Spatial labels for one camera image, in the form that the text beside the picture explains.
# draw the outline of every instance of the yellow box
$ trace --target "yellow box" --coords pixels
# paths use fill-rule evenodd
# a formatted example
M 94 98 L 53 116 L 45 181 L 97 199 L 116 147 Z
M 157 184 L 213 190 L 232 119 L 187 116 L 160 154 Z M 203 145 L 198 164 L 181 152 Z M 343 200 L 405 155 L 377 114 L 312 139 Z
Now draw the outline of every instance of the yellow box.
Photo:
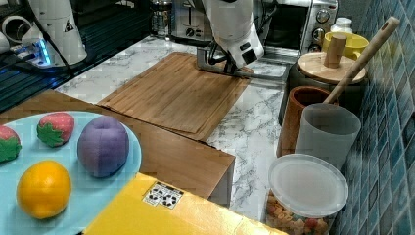
M 137 173 L 85 235 L 286 234 L 189 192 Z

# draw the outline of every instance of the bamboo cutting board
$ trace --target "bamboo cutting board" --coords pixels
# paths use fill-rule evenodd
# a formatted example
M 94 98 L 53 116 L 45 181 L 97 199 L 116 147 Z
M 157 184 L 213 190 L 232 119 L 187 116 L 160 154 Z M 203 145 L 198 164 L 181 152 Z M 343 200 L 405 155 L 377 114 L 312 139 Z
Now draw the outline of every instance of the bamboo cutting board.
M 206 140 L 249 82 L 198 70 L 196 56 L 172 53 L 98 105 Z

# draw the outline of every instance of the black and white sticker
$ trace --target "black and white sticker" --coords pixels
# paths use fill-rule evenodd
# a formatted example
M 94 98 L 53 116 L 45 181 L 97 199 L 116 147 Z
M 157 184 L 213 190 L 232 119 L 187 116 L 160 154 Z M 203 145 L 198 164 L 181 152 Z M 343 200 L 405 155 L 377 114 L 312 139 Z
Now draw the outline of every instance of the black and white sticker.
M 70 21 L 67 21 L 67 25 L 65 26 L 65 32 L 69 32 L 73 30 L 72 24 L 70 24 Z
M 182 191 L 163 183 L 156 182 L 156 184 L 153 185 L 153 187 L 146 194 L 143 201 L 152 206 L 161 204 L 167 208 L 174 209 L 182 196 Z

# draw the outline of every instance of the strawberry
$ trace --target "strawberry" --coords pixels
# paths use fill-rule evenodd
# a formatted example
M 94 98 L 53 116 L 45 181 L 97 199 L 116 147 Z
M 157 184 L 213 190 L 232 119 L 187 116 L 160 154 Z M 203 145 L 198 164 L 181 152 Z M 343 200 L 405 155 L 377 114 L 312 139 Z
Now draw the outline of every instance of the strawberry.
M 50 147 L 68 142 L 74 127 L 73 116 L 67 113 L 52 113 L 44 116 L 37 125 L 37 137 Z
M 13 129 L 0 125 L 0 163 L 15 159 L 21 148 L 18 134 Z

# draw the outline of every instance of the purple plum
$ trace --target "purple plum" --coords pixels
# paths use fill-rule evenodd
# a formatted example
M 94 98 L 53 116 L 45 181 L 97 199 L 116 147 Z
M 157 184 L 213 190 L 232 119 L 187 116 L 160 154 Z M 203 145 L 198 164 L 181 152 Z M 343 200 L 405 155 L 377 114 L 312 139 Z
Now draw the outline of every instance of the purple plum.
M 125 164 L 129 151 L 128 134 L 114 117 L 91 120 L 79 136 L 77 155 L 81 164 L 95 177 L 107 177 Z

